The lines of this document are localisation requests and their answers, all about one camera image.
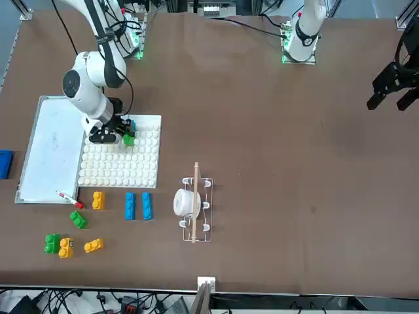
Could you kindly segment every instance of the toy block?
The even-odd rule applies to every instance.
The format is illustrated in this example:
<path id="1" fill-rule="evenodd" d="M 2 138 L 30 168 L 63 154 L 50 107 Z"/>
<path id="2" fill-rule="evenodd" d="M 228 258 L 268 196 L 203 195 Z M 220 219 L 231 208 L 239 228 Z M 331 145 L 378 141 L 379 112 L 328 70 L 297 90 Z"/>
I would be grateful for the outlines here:
<path id="1" fill-rule="evenodd" d="M 103 239 L 99 238 L 99 239 L 86 243 L 84 245 L 84 250 L 86 251 L 86 253 L 90 253 L 97 249 L 101 249 L 102 247 L 103 247 Z"/>
<path id="2" fill-rule="evenodd" d="M 87 226 L 87 220 L 79 214 L 78 211 L 74 211 L 70 214 L 70 219 L 78 229 L 85 229 Z"/>
<path id="3" fill-rule="evenodd" d="M 73 242 L 74 240 L 69 237 L 61 239 L 60 251 L 58 252 L 58 255 L 61 258 L 69 258 L 73 256 Z"/>
<path id="4" fill-rule="evenodd" d="M 143 193 L 142 199 L 143 199 L 143 219 L 149 220 L 151 219 L 151 211 L 152 211 L 150 193 Z"/>
<path id="5" fill-rule="evenodd" d="M 125 220 L 136 218 L 136 195 L 132 192 L 125 194 Z"/>
<path id="6" fill-rule="evenodd" d="M 103 209 L 103 203 L 105 202 L 105 193 L 94 192 L 93 193 L 93 209 Z"/>
<path id="7" fill-rule="evenodd" d="M 60 250 L 60 235 L 47 234 L 45 237 L 45 253 L 57 254 Z"/>

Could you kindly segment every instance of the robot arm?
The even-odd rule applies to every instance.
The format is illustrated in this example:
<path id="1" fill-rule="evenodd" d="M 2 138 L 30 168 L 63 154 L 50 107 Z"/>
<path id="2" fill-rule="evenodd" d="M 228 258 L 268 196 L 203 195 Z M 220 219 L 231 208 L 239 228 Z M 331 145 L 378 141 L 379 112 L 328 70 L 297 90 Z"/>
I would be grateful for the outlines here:
<path id="1" fill-rule="evenodd" d="M 284 49 L 292 59 L 304 62 L 314 53 L 325 17 L 325 0 L 304 0 L 301 16 L 296 16 L 291 21 L 293 32 Z"/>
<path id="2" fill-rule="evenodd" d="M 131 122 L 120 117 L 122 101 L 107 98 L 100 89 L 119 88 L 126 78 L 121 38 L 127 27 L 118 3 L 116 0 L 64 1 L 86 17 L 99 49 L 81 52 L 76 57 L 73 68 L 63 79 L 64 94 L 84 114 L 82 124 L 91 142 L 115 143 L 124 135 L 134 136 Z M 118 21 L 121 23 L 116 23 L 116 29 L 111 28 Z"/>
<path id="3" fill-rule="evenodd" d="M 373 80 L 374 94 L 368 100 L 369 110 L 376 109 L 388 94 L 410 88 L 401 99 L 397 101 L 400 111 L 406 110 L 419 98 L 419 18 L 412 18 L 403 32 L 397 45 L 394 61 L 390 62 L 384 70 Z M 405 46 L 408 62 L 401 64 L 400 51 Z"/>

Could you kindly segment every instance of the yellow toy block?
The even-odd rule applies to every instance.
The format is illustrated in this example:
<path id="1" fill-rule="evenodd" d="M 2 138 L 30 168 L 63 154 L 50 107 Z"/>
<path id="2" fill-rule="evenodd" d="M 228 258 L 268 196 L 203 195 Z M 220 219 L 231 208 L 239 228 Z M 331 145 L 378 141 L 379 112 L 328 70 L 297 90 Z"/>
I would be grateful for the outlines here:
<path id="1" fill-rule="evenodd" d="M 94 192 L 93 193 L 93 209 L 103 209 L 103 203 L 105 201 L 105 193 L 103 192 Z"/>
<path id="2" fill-rule="evenodd" d="M 86 253 L 90 253 L 97 249 L 101 249 L 102 247 L 103 247 L 103 239 L 99 238 L 99 239 L 86 243 L 84 245 L 84 250 L 86 251 Z"/>
<path id="3" fill-rule="evenodd" d="M 61 239 L 58 255 L 61 258 L 68 258 L 73 256 L 73 239 L 70 239 L 69 237 Z"/>

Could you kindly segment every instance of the lego brick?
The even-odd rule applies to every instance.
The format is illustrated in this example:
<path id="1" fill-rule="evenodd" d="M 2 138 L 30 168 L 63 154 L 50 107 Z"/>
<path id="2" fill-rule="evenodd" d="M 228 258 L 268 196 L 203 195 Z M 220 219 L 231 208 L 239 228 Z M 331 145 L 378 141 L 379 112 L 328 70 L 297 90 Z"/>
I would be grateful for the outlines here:
<path id="1" fill-rule="evenodd" d="M 125 134 L 122 138 L 124 140 L 125 146 L 133 147 L 134 146 L 134 140 L 136 139 L 133 136 L 129 136 L 128 134 Z"/>
<path id="2" fill-rule="evenodd" d="M 161 116 L 130 115 L 136 123 L 134 145 L 92 144 L 85 140 L 79 186 L 155 188 Z"/>
<path id="3" fill-rule="evenodd" d="M 102 247 L 103 247 L 103 239 L 99 238 L 99 239 L 86 243 L 84 245 L 84 251 L 86 253 L 90 253 L 97 249 L 101 249 Z"/>
<path id="4" fill-rule="evenodd" d="M 94 192 L 93 193 L 93 209 L 103 209 L 103 204 L 105 203 L 105 193 L 103 192 Z"/>
<path id="5" fill-rule="evenodd" d="M 61 258 L 69 258 L 73 256 L 73 239 L 65 237 L 60 241 L 60 251 L 58 251 L 58 256 Z"/>
<path id="6" fill-rule="evenodd" d="M 47 234 L 45 237 L 45 253 L 57 254 L 60 250 L 60 235 Z"/>
<path id="7" fill-rule="evenodd" d="M 85 229 L 87 227 L 87 220 L 83 218 L 78 211 L 70 214 L 70 219 L 78 229 Z"/>
<path id="8" fill-rule="evenodd" d="M 11 150 L 0 150 L 0 179 L 7 179 L 12 158 L 13 152 Z"/>
<path id="9" fill-rule="evenodd" d="M 132 192 L 125 194 L 125 220 L 136 218 L 136 195 Z"/>
<path id="10" fill-rule="evenodd" d="M 142 195 L 143 199 L 143 219 L 149 220 L 151 219 L 152 214 L 152 206 L 151 206 L 151 195 L 150 193 L 143 193 Z"/>

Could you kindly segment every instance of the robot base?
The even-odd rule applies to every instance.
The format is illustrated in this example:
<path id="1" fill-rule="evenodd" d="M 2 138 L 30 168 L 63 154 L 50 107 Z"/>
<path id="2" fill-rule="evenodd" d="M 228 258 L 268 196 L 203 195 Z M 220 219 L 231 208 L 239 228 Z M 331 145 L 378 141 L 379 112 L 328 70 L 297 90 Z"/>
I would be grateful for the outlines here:
<path id="1" fill-rule="evenodd" d="M 299 64 L 311 64 L 314 65 L 316 64 L 316 44 L 318 42 L 318 39 L 316 40 L 316 42 L 314 43 L 314 50 L 313 50 L 313 54 L 304 62 L 299 62 L 299 61 L 295 61 L 293 58 L 291 58 L 291 56 L 285 51 L 285 47 L 288 45 L 289 43 L 289 39 L 292 36 L 293 31 L 292 31 L 292 26 L 291 26 L 291 21 L 288 21 L 285 24 L 285 29 L 281 29 L 281 35 L 285 35 L 287 38 L 286 39 L 281 39 L 281 49 L 282 49 L 282 63 L 284 64 L 289 64 L 289 63 L 299 63 Z"/>

